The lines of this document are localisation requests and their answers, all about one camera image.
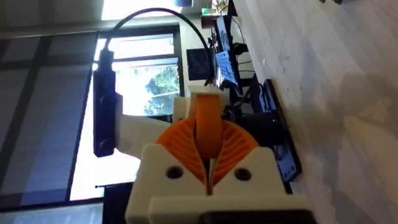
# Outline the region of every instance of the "window frame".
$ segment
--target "window frame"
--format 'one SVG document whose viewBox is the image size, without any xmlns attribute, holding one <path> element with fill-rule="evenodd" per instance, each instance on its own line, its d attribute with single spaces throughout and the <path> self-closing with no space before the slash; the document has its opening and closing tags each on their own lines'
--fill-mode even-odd
<svg viewBox="0 0 398 224">
<path fill-rule="evenodd" d="M 79 35 L 79 34 L 86 34 L 86 33 L 95 33 L 96 40 L 95 45 L 100 38 L 107 37 L 110 33 L 109 30 L 106 31 L 96 31 L 96 32 L 80 32 L 71 35 Z M 162 59 L 162 58 L 178 58 L 177 60 L 177 68 L 178 68 L 178 77 L 179 77 L 179 85 L 180 85 L 180 96 L 185 96 L 185 86 L 183 80 L 183 67 L 182 67 L 182 49 L 181 49 L 181 40 L 180 40 L 180 27 L 178 24 L 172 26 L 154 26 L 154 27 L 130 27 L 126 29 L 119 30 L 113 37 L 137 37 L 143 35 L 160 35 L 160 34 L 173 34 L 173 42 L 174 42 L 174 53 L 169 55 L 153 55 L 153 56 L 145 56 L 145 57 L 133 57 L 133 58 L 126 58 L 124 60 L 134 61 L 134 60 L 152 60 L 152 59 Z M 76 160 L 78 154 L 78 148 L 80 144 L 80 137 L 81 137 L 81 130 L 83 129 L 83 120 L 86 110 L 87 98 L 90 90 L 90 80 L 92 78 L 92 64 L 96 61 L 94 60 L 94 54 L 87 55 L 87 54 L 65 54 L 65 55 L 48 55 L 48 47 L 51 44 L 54 37 L 63 35 L 50 35 L 50 36 L 42 36 L 40 38 L 40 42 L 45 43 L 45 46 L 41 46 L 40 44 L 37 47 L 37 51 L 41 51 L 41 47 L 47 48 L 45 54 L 39 55 L 32 60 L 20 60 L 20 61 L 12 61 L 12 62 L 0 62 L 0 70 L 13 70 L 13 69 L 22 69 L 27 68 L 31 69 L 32 67 L 52 67 L 52 66 L 74 66 L 74 65 L 90 65 L 90 74 L 88 75 L 87 87 L 84 95 L 83 100 L 83 109 L 81 112 L 81 117 L 78 124 L 78 132 L 76 137 L 75 148 L 73 152 L 73 159 L 71 161 L 72 166 L 70 169 L 70 176 L 67 185 L 67 192 L 66 197 L 63 202 L 49 202 L 49 203 L 40 203 L 40 204 L 33 204 L 33 205 L 17 205 L 17 206 L 10 206 L 10 207 L 2 207 L 0 208 L 0 212 L 15 212 L 15 211 L 22 211 L 22 210 L 35 210 L 35 209 L 43 209 L 43 208 L 57 208 L 57 207 L 67 207 L 73 205 L 84 205 L 84 204 L 91 204 L 91 203 L 101 203 L 103 202 L 104 198 L 89 198 L 85 200 L 75 200 L 70 201 L 70 194 L 72 190 L 72 182 L 73 176 L 75 174 L 75 167 L 76 167 Z M 7 45 L 8 40 L 0 41 L 0 49 L 3 49 L 5 45 Z"/>
</svg>

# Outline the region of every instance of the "white plastic block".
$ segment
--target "white plastic block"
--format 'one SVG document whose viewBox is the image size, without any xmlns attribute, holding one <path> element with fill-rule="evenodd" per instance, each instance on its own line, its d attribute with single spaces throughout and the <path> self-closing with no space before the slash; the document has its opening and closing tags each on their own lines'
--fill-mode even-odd
<svg viewBox="0 0 398 224">
<path fill-rule="evenodd" d="M 187 118 L 189 100 L 187 97 L 174 98 L 173 123 Z"/>
<path fill-rule="evenodd" d="M 188 89 L 191 93 L 191 96 L 190 96 L 190 103 L 188 106 L 188 116 L 187 117 L 192 117 L 195 115 L 195 110 L 196 110 L 195 102 L 196 102 L 197 95 L 204 95 L 204 94 L 219 95 L 221 111 L 223 111 L 225 106 L 229 103 L 228 92 L 222 91 L 214 85 L 208 85 L 208 86 L 190 85 L 188 87 Z"/>
<path fill-rule="evenodd" d="M 181 167 L 179 179 L 166 176 L 167 169 Z M 151 199 L 157 197 L 184 197 L 206 194 L 206 187 L 163 146 L 148 144 L 141 156 L 141 165 L 126 209 L 130 224 L 148 224 Z"/>
<path fill-rule="evenodd" d="M 116 140 L 117 149 L 136 158 L 141 157 L 146 144 L 155 143 L 159 136 L 170 127 L 170 123 L 144 116 L 122 114 L 123 97 L 118 95 L 116 105 Z"/>
<path fill-rule="evenodd" d="M 235 170 L 245 168 L 251 173 L 248 181 L 238 180 Z M 257 147 L 214 187 L 214 195 L 275 195 L 285 194 L 283 181 L 274 153 L 266 147 Z"/>
</svg>

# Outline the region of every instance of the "black cable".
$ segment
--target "black cable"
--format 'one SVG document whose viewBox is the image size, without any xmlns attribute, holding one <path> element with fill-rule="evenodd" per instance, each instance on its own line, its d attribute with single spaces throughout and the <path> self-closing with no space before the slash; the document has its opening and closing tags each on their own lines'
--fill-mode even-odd
<svg viewBox="0 0 398 224">
<path fill-rule="evenodd" d="M 117 32 L 126 22 L 130 21 L 132 18 L 134 18 L 134 17 L 136 17 L 136 16 L 138 16 L 138 15 L 140 15 L 140 14 L 147 13 L 147 12 L 155 12 L 155 11 L 158 11 L 158 12 L 168 12 L 168 13 L 170 13 L 170 14 L 173 14 L 173 15 L 179 17 L 179 18 L 182 19 L 184 22 L 186 22 L 186 23 L 195 31 L 195 33 L 196 33 L 197 36 L 199 37 L 201 43 L 203 44 L 203 47 L 206 49 L 206 52 L 207 52 L 207 59 L 208 59 L 208 62 L 209 62 L 209 68 L 212 68 L 212 67 L 213 67 L 213 62 L 212 62 L 211 59 L 210 59 L 210 58 L 211 58 L 211 55 L 210 55 L 209 48 L 207 47 L 206 41 L 205 41 L 205 39 L 203 38 L 203 36 L 200 34 L 198 28 L 195 27 L 195 25 L 193 25 L 193 23 L 192 23 L 188 18 L 186 18 L 184 15 L 182 15 L 181 13 L 175 12 L 175 11 L 170 10 L 170 9 L 161 8 L 161 7 L 149 8 L 149 9 L 142 9 L 142 10 L 139 10 L 139 11 L 137 11 L 137 12 L 134 12 L 134 13 L 130 14 L 129 16 L 127 16 L 127 17 L 125 17 L 124 19 L 122 19 L 121 21 L 119 21 L 119 22 L 116 24 L 116 26 L 113 27 L 113 29 L 112 29 L 111 32 L 109 33 L 108 37 L 106 38 L 106 42 L 105 42 L 104 49 L 108 49 L 109 43 L 111 42 L 112 37 L 116 34 L 116 32 Z M 211 78 L 213 78 L 213 75 L 214 75 L 213 72 L 214 72 L 213 69 L 209 69 L 209 72 L 208 72 L 209 75 L 208 75 L 207 78 L 206 78 L 205 86 L 207 86 L 207 84 L 209 84 L 209 82 L 211 82 Z"/>
<path fill-rule="evenodd" d="M 236 25 L 238 25 L 239 31 L 240 31 L 241 36 L 242 36 L 243 43 L 245 43 L 246 40 L 245 40 L 244 37 L 243 37 L 243 33 L 242 33 L 241 26 L 238 24 L 238 22 L 236 22 L 236 20 L 235 20 L 233 17 L 231 17 L 231 18 L 232 18 L 232 20 L 236 23 Z"/>
<path fill-rule="evenodd" d="M 248 62 L 241 62 L 241 63 L 239 63 L 238 65 L 242 65 L 242 64 L 244 64 L 244 63 L 251 63 L 251 61 L 248 61 Z"/>
</svg>

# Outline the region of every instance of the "black device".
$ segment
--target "black device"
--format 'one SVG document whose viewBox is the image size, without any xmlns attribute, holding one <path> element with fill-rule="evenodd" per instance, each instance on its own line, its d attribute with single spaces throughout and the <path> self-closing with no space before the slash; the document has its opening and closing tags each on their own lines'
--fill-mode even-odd
<svg viewBox="0 0 398 224">
<path fill-rule="evenodd" d="M 238 93 L 243 93 L 243 88 L 240 84 L 240 75 L 238 70 L 238 61 L 233 45 L 233 38 L 231 35 L 231 21 L 232 17 L 219 16 L 215 19 L 215 30 L 217 39 L 216 54 L 216 85 L 220 89 L 233 88 Z"/>
<path fill-rule="evenodd" d="M 214 48 L 211 48 L 210 52 L 210 55 L 214 56 Z M 208 68 L 213 67 L 209 65 L 207 55 L 206 49 L 187 50 L 188 79 L 190 81 L 205 80 L 207 78 L 209 72 Z"/>
<path fill-rule="evenodd" d="M 116 74 L 112 71 L 113 52 L 101 51 L 99 67 L 93 72 L 94 154 L 110 156 L 116 147 Z"/>
</svg>

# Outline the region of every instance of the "window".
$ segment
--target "window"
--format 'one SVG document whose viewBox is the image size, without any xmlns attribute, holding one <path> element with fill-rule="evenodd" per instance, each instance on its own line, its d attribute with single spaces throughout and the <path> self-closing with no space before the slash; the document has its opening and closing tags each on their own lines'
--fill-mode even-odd
<svg viewBox="0 0 398 224">
<path fill-rule="evenodd" d="M 123 96 L 123 114 L 150 116 L 172 114 L 174 97 L 183 95 L 178 29 L 142 29 L 128 36 L 113 38 L 113 70 L 116 91 Z M 93 70 L 98 67 L 105 39 L 99 38 Z M 112 156 L 97 158 L 93 153 L 92 84 L 81 131 L 70 200 L 103 196 L 102 185 L 135 181 L 140 160 L 117 150 Z"/>
</svg>

